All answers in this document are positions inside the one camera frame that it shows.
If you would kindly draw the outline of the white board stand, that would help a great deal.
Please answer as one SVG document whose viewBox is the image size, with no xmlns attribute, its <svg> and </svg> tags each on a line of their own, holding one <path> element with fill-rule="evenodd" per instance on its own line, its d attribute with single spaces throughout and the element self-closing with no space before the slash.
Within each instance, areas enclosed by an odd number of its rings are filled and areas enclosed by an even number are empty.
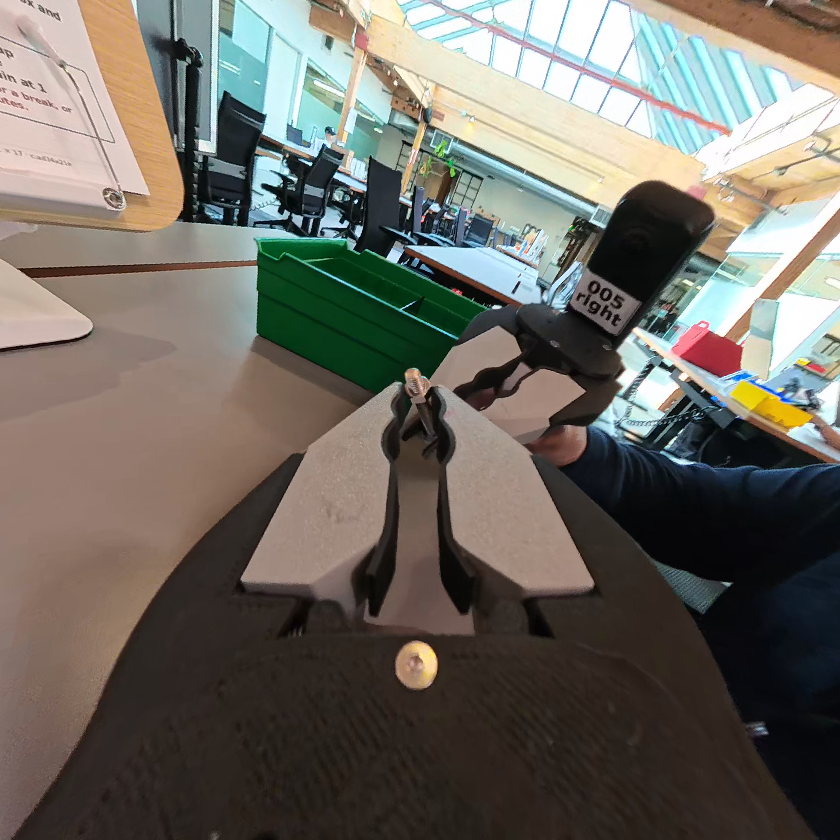
<svg viewBox="0 0 840 840">
<path fill-rule="evenodd" d="M 75 342 L 92 331 L 87 316 L 1 260 L 1 351 Z"/>
</svg>

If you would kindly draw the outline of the framed grey panel on stand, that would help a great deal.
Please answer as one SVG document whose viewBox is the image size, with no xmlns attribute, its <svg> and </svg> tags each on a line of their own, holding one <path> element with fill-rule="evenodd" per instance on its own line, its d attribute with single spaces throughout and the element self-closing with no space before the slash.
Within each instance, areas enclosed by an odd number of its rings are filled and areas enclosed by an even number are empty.
<svg viewBox="0 0 840 840">
<path fill-rule="evenodd" d="M 134 1 L 183 183 L 180 220 L 195 222 L 203 164 L 217 152 L 219 1 Z"/>
</svg>

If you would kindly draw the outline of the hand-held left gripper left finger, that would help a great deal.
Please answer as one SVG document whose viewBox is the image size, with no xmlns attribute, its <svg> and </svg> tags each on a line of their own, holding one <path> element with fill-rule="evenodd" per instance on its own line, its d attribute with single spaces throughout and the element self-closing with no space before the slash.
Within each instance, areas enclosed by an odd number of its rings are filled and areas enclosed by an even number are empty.
<svg viewBox="0 0 840 840">
<path fill-rule="evenodd" d="M 396 567 L 402 408 L 395 382 L 308 447 L 242 573 L 247 592 L 380 614 Z"/>
</svg>

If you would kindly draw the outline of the wooden-edged desk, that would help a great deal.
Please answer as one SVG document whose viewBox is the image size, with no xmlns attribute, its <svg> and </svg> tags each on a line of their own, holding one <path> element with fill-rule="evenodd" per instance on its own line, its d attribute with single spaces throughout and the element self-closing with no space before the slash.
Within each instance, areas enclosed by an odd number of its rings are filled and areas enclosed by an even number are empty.
<svg viewBox="0 0 840 840">
<path fill-rule="evenodd" d="M 733 400 L 722 378 L 686 362 L 673 352 L 666 341 L 639 328 L 633 330 L 633 335 L 638 342 L 653 352 L 655 358 L 673 368 L 670 378 L 682 391 L 685 399 L 700 407 L 710 404 L 711 418 L 719 427 L 727 428 L 737 418 L 742 424 L 748 424 L 762 434 L 780 440 L 789 448 L 794 448 L 824 463 L 838 463 L 838 448 L 827 442 L 819 429 L 812 424 L 787 429 L 772 423 L 737 400 Z"/>
</svg>

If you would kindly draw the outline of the green plastic bin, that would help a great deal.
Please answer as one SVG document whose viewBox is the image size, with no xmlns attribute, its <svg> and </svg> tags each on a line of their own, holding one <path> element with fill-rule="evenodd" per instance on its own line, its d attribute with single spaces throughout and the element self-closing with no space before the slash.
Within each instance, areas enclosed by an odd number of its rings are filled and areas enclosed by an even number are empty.
<svg viewBox="0 0 840 840">
<path fill-rule="evenodd" d="M 478 302 L 339 239 L 257 238 L 258 336 L 378 393 L 417 368 L 429 376 Z M 420 297 L 418 317 L 400 308 Z"/>
</svg>

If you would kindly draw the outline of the printed instruction sheet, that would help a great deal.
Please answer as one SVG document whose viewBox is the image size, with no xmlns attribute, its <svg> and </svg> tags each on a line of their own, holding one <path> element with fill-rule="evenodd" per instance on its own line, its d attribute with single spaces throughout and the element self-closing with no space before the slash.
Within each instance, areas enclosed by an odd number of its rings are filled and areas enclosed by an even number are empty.
<svg viewBox="0 0 840 840">
<path fill-rule="evenodd" d="M 2 2 L 2 193 L 69 200 L 70 184 L 147 196 L 78 2 Z"/>
</svg>

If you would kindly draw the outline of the person's right forearm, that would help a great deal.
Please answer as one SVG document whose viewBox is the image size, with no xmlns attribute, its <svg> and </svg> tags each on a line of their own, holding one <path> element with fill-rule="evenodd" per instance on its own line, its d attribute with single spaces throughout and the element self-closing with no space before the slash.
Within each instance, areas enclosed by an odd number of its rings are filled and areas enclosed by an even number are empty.
<svg viewBox="0 0 840 840">
<path fill-rule="evenodd" d="M 592 429 L 560 470 L 653 560 L 734 585 L 838 585 L 838 465 L 681 465 Z"/>
</svg>

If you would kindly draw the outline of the red box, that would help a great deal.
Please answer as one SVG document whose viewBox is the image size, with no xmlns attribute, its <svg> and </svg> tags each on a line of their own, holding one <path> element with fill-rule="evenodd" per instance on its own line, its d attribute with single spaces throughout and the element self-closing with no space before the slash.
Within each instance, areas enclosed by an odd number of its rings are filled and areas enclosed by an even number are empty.
<svg viewBox="0 0 840 840">
<path fill-rule="evenodd" d="M 741 370 L 742 346 L 713 332 L 707 321 L 688 328 L 672 347 L 675 356 L 717 377 Z"/>
</svg>

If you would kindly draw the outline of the yellow parts bins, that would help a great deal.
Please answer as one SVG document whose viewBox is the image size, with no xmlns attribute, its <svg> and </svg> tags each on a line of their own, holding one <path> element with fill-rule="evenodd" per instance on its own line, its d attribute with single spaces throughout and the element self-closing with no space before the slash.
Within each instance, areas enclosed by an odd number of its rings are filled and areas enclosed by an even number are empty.
<svg viewBox="0 0 840 840">
<path fill-rule="evenodd" d="M 731 388 L 729 396 L 751 414 L 786 430 L 809 424 L 813 418 L 810 412 L 785 402 L 779 394 L 754 381 L 737 382 Z"/>
</svg>

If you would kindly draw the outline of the instruction sheet on stand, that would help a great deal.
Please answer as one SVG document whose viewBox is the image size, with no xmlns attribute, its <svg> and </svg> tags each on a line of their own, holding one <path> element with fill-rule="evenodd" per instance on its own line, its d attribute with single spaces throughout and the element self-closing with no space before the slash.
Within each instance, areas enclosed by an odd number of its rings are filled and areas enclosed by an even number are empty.
<svg viewBox="0 0 840 840">
<path fill-rule="evenodd" d="M 171 135 L 131 2 L 81 1 L 92 48 L 134 157 L 150 190 L 147 196 L 70 184 L 70 197 L 54 200 L 20 195 L 20 186 L 41 186 L 12 178 L 14 193 L 2 193 L 2 221 L 151 232 L 168 227 L 180 213 L 183 188 Z"/>
</svg>

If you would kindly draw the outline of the long white office desk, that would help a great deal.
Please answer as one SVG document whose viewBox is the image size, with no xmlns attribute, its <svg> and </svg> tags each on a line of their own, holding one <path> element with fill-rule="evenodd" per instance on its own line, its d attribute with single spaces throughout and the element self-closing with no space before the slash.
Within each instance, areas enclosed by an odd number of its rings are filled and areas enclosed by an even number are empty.
<svg viewBox="0 0 840 840">
<path fill-rule="evenodd" d="M 439 283 L 459 289 L 484 306 L 529 305 L 542 301 L 538 271 L 493 248 L 407 246 L 406 260 L 430 268 Z"/>
</svg>

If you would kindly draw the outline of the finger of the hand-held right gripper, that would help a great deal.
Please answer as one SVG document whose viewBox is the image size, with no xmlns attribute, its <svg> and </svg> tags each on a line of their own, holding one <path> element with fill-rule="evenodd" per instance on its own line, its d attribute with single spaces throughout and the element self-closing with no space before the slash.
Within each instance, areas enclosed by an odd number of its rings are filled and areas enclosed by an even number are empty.
<svg viewBox="0 0 840 840">
<path fill-rule="evenodd" d="M 551 418 L 585 394 L 567 374 L 519 364 L 487 408 L 487 419 L 522 445 L 540 438 Z"/>
<path fill-rule="evenodd" d="M 522 411 L 517 395 L 522 373 L 517 369 L 528 357 L 518 339 L 494 327 L 454 346 L 430 376 L 431 387 L 443 387 L 476 411 Z"/>
</svg>

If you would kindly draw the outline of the person's right hand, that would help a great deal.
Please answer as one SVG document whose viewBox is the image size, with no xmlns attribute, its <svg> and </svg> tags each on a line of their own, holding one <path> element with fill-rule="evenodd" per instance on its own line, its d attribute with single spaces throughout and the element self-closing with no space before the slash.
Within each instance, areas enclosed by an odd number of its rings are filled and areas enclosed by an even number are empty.
<svg viewBox="0 0 840 840">
<path fill-rule="evenodd" d="M 558 468 L 573 465 L 585 454 L 589 442 L 587 427 L 562 425 L 548 428 L 540 437 L 525 444 L 532 454 Z"/>
</svg>

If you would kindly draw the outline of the silver air duct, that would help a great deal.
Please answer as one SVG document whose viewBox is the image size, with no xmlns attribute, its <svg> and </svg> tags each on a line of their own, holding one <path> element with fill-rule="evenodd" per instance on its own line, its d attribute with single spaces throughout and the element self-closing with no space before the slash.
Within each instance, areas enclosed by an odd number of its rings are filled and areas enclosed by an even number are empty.
<svg viewBox="0 0 840 840">
<path fill-rule="evenodd" d="M 539 196 L 599 228 L 604 228 L 612 215 L 612 210 L 605 205 L 594 203 L 521 167 L 513 166 L 439 129 L 432 129 L 427 142 L 432 148 L 436 148 L 443 142 L 448 158 L 451 158 L 457 166 L 475 172 L 486 179 L 503 181 L 525 193 Z"/>
</svg>

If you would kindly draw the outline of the steel hex bolt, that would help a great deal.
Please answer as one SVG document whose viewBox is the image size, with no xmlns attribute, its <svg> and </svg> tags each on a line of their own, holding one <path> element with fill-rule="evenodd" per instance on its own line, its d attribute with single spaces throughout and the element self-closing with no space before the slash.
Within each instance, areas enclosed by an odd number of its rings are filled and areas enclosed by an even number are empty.
<svg viewBox="0 0 840 840">
<path fill-rule="evenodd" d="M 424 376 L 417 368 L 410 368 L 406 370 L 404 373 L 404 383 L 406 382 L 407 377 L 419 375 Z M 412 404 L 412 409 L 416 413 L 416 421 L 412 426 L 410 426 L 409 424 L 406 425 L 406 429 L 403 432 L 402 439 L 408 440 L 409 438 L 413 437 L 418 430 L 421 430 L 423 434 L 423 440 L 425 442 L 422 455 L 425 459 L 429 458 L 432 455 L 432 453 L 436 449 L 438 442 L 437 434 L 434 428 L 432 407 L 428 397 L 431 389 L 432 386 L 430 385 L 424 401 L 416 402 L 413 402 L 405 392 L 406 396 L 409 399 L 409 402 Z"/>
</svg>

